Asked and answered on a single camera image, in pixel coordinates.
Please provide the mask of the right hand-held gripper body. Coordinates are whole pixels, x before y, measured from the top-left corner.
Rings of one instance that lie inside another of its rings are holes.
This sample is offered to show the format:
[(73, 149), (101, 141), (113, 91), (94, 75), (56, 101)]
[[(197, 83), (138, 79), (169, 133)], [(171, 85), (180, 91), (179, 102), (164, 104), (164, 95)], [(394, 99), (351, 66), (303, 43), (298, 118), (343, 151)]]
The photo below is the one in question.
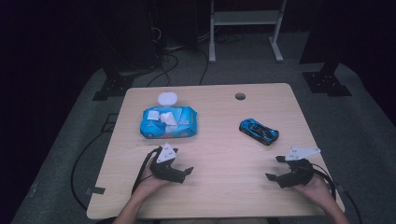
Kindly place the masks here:
[(283, 188), (307, 184), (313, 177), (314, 168), (307, 157), (316, 155), (319, 148), (292, 147), (285, 156), (290, 172), (277, 177), (277, 184)]

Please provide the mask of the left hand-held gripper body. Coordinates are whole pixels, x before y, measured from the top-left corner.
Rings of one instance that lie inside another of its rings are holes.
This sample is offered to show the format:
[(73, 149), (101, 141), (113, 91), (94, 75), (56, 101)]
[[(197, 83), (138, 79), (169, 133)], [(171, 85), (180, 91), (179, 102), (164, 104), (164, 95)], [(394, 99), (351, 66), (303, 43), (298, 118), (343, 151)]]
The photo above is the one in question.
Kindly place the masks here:
[(186, 178), (184, 171), (172, 167), (176, 157), (173, 147), (169, 143), (165, 143), (157, 149), (150, 165), (151, 172), (159, 179), (182, 184)]

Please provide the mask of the blue wet wipes pack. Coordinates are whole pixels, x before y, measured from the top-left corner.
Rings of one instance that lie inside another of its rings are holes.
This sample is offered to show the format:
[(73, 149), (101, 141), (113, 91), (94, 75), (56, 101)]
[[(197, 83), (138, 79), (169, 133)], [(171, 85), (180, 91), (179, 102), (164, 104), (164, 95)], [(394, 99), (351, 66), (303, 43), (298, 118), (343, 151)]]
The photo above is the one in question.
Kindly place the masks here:
[[(147, 139), (185, 138), (197, 133), (197, 112), (190, 106), (177, 105), (178, 96), (175, 92), (165, 91), (159, 94), (158, 106), (147, 108), (143, 112), (140, 133)], [(161, 122), (162, 113), (172, 112), (178, 127), (171, 133), (165, 131)]]

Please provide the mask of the blue toy car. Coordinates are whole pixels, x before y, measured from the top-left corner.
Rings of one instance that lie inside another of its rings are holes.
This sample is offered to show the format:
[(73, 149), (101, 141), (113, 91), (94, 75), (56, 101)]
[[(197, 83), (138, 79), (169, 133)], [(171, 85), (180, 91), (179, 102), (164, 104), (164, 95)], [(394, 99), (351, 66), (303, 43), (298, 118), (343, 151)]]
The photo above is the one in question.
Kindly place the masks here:
[(255, 119), (242, 120), (239, 125), (239, 131), (265, 146), (270, 146), (279, 137), (279, 131), (268, 128)]

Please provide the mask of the person's right hand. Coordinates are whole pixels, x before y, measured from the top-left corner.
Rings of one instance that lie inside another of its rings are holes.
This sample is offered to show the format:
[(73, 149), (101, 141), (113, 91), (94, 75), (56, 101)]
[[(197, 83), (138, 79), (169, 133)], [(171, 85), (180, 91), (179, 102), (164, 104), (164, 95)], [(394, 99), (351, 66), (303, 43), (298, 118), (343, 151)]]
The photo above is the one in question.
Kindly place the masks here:
[(313, 175), (307, 184), (294, 186), (293, 189), (304, 195), (325, 213), (328, 213), (331, 206), (335, 204), (325, 181), (318, 175)]

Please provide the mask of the person's left hand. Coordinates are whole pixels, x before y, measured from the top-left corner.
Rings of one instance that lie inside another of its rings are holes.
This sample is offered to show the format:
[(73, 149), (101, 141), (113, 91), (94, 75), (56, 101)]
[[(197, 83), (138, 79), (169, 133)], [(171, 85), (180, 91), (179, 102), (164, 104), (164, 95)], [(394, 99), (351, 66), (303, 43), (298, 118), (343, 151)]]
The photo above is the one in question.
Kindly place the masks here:
[(132, 193), (133, 198), (145, 200), (148, 196), (168, 184), (168, 181), (157, 178), (150, 170), (152, 160), (148, 161), (142, 178), (138, 181), (138, 185)]

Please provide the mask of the black stand base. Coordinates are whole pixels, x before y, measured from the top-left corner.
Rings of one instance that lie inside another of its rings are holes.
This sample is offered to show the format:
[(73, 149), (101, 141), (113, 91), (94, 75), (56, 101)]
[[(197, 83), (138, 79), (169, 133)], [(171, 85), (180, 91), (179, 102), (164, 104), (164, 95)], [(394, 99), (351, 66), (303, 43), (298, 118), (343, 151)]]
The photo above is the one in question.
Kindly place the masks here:
[(319, 71), (303, 72), (303, 77), (313, 93), (327, 93), (329, 96), (350, 96), (349, 89), (340, 83), (335, 75), (339, 62), (326, 62)]
[(108, 97), (124, 96), (133, 86), (134, 77), (122, 75), (107, 75), (101, 90), (93, 96), (94, 101), (104, 101)]

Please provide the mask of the white metal stand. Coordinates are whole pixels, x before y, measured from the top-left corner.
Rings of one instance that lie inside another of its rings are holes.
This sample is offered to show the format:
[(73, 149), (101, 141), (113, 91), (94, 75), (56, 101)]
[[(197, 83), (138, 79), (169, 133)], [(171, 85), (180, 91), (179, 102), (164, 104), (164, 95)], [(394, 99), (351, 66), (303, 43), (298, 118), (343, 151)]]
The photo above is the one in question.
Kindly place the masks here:
[(216, 61), (216, 27), (235, 25), (274, 25), (275, 30), (273, 35), (269, 37), (269, 42), (276, 61), (278, 63), (283, 62), (284, 59), (278, 47), (277, 39), (284, 18), (287, 2), (288, 0), (281, 0), (280, 8), (274, 10), (216, 11), (215, 0), (211, 0), (208, 60), (211, 63)]

